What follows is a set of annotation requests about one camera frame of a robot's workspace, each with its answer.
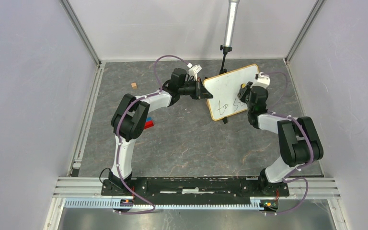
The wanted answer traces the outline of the yellow framed whiteboard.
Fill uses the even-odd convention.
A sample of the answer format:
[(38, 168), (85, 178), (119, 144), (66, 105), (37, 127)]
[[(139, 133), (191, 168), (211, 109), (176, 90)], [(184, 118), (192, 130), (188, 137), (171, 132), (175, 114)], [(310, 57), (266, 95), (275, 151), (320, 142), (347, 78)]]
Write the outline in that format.
[(246, 104), (239, 100), (238, 92), (243, 84), (255, 82), (257, 73), (258, 66), (252, 64), (204, 80), (204, 87), (213, 95), (207, 99), (212, 120), (219, 121), (247, 110)]

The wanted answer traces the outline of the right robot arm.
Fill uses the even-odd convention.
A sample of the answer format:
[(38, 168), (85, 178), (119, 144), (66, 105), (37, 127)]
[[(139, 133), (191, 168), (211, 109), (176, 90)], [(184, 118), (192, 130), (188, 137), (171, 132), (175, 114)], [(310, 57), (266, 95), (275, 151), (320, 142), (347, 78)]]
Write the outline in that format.
[(242, 84), (238, 98), (247, 105), (250, 125), (278, 135), (280, 156), (261, 171), (257, 183), (261, 194), (271, 195), (292, 174), (323, 158), (322, 143), (311, 117), (294, 118), (269, 112), (268, 90), (256, 83)]

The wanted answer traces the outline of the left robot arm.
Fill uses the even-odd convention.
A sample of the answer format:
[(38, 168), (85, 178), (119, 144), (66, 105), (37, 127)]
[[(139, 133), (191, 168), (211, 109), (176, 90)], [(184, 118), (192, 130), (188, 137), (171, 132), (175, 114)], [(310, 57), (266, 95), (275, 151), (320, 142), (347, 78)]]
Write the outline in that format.
[(181, 96), (190, 96), (194, 100), (212, 99), (213, 95), (204, 87), (197, 76), (200, 65), (189, 70), (175, 68), (171, 78), (160, 90), (142, 96), (125, 94), (116, 109), (111, 126), (116, 140), (115, 161), (108, 179), (119, 195), (126, 195), (131, 190), (131, 161), (136, 139), (145, 129), (149, 112), (174, 105)]

